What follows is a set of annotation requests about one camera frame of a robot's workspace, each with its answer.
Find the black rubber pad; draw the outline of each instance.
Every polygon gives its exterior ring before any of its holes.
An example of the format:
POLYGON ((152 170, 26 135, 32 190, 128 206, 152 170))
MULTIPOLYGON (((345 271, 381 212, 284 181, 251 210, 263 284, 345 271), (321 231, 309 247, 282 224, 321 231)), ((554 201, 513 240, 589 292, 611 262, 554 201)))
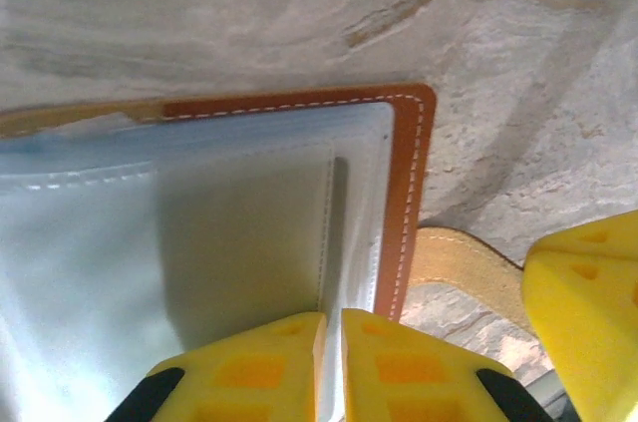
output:
POLYGON ((145 378, 105 422, 151 422, 184 374, 173 367, 145 378))
POLYGON ((477 377, 509 422, 553 422, 516 379, 491 369, 479 369, 477 377))

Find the marble surface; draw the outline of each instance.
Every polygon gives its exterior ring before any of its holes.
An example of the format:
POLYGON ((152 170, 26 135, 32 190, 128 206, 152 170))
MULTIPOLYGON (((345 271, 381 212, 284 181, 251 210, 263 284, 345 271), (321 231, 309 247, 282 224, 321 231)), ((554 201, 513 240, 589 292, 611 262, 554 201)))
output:
POLYGON ((638 206, 638 0, 0 0, 0 32, 4 110, 426 81, 422 219, 518 262, 638 206))

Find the wallet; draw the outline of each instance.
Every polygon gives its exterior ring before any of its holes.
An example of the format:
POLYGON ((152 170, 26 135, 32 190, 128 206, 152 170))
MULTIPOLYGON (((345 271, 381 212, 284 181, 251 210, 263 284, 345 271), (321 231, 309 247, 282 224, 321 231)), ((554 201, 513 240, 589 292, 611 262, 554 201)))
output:
POLYGON ((397 320, 436 98, 422 84, 0 115, 0 419, 104 420, 159 360, 339 314, 397 320))

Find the tan stitching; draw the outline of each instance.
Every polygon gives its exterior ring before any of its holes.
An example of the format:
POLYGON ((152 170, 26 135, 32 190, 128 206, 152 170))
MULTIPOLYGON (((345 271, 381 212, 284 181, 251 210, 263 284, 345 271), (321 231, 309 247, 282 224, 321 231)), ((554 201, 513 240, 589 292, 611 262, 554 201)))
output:
MULTIPOLYGON (((378 95, 375 97, 367 97, 367 98, 353 98, 351 100, 334 100, 334 101, 323 101, 323 102, 314 102, 314 103, 307 103, 307 104, 295 104, 293 106, 294 108, 306 108, 306 107, 317 107, 317 106, 345 105, 349 103, 359 103, 359 102, 371 102, 371 103, 384 102, 387 100, 394 100, 394 99, 401 99, 401 98, 412 100, 419 105, 419 116, 417 120, 417 130, 415 134, 415 149, 412 155, 413 164, 410 167, 410 185, 408 187, 408 193, 406 195, 406 210, 404 212, 404 220, 403 220, 402 234, 405 235, 408 233, 408 228, 410 225, 410 215, 412 214, 412 211, 413 211, 412 194, 415 191, 415 182, 417 178, 417 175, 416 175, 417 162, 421 155, 421 134, 423 131, 424 110, 426 107, 423 100, 414 95, 396 94, 396 95, 378 95)), ((284 108, 290 108, 290 105, 269 106, 266 108, 251 108, 248 110, 219 111, 215 113, 200 113, 196 115, 145 117, 145 118, 141 118, 141 121, 144 123, 147 123, 147 122, 157 122, 157 121, 174 121, 174 120, 186 120, 186 119, 211 118, 211 117, 217 117, 217 116, 240 115, 243 113, 264 113, 264 112, 271 112, 271 111, 280 110, 284 108)), ((22 131, 18 131, 13 134, 4 135, 4 136, 20 136, 27 133, 33 133, 34 131, 42 131, 42 130, 47 130, 50 128, 51 127, 41 127, 35 130, 22 130, 22 131)), ((399 255, 399 265, 397 266, 395 288, 392 295, 392 303, 390 305, 390 318, 394 318, 397 311, 399 292, 401 288, 401 283, 403 281, 404 269, 406 265, 406 248, 407 248, 407 245, 405 243, 402 243, 401 253, 399 255)))

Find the yellow plastic block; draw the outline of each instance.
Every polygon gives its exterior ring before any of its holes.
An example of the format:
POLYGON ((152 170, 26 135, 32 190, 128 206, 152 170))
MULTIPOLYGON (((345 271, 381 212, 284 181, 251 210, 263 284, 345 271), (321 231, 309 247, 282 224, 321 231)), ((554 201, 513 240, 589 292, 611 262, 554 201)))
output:
POLYGON ((343 357, 347 422, 509 420, 477 378, 507 368, 384 317, 345 309, 343 357))
POLYGON ((638 211, 541 239, 522 291, 581 419, 638 420, 638 211))
POLYGON ((166 360, 185 371, 154 422, 315 422, 325 316, 293 315, 166 360))

